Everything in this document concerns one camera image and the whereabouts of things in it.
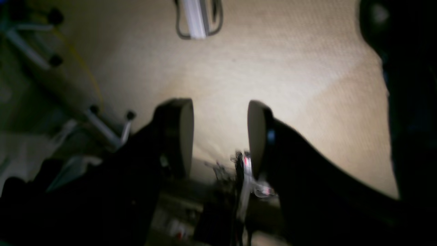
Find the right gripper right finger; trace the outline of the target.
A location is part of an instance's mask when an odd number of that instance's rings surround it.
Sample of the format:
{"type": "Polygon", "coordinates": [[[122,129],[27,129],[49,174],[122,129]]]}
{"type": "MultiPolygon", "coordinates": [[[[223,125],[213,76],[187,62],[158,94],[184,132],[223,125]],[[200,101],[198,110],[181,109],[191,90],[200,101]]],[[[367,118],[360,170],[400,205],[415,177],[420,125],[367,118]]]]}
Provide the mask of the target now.
{"type": "Polygon", "coordinates": [[[343,172],[301,134],[249,102],[252,174],[278,194],[294,246],[435,246],[436,208],[392,199],[343,172]]]}

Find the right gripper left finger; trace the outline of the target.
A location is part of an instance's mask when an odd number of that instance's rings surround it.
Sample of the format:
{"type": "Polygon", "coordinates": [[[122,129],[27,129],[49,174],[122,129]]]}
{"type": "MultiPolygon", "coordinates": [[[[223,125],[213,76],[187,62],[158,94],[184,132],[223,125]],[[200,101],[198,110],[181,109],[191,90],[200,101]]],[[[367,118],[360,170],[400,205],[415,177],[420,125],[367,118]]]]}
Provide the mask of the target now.
{"type": "Polygon", "coordinates": [[[1,196],[1,245],[142,246],[166,179],[188,176],[194,109],[167,100],[152,121],[102,164],[54,186],[65,174],[46,160],[33,181],[8,178],[1,196]]]}

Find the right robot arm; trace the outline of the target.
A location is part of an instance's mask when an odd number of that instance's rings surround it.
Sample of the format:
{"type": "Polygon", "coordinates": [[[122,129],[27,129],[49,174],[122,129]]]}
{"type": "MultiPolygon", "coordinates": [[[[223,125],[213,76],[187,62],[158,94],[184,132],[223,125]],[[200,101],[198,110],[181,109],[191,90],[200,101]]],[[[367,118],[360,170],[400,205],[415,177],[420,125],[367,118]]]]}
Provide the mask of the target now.
{"type": "MultiPolygon", "coordinates": [[[[253,174],[279,196],[294,246],[436,245],[435,0],[362,0],[360,32],[382,61],[391,160],[400,201],[360,183],[295,129],[252,100],[253,174]]],[[[151,123],[90,172],[47,192],[61,162],[46,161],[31,183],[8,178],[1,197],[1,244],[143,246],[164,173],[185,176],[193,146],[190,98],[159,105],[151,123]]]]}

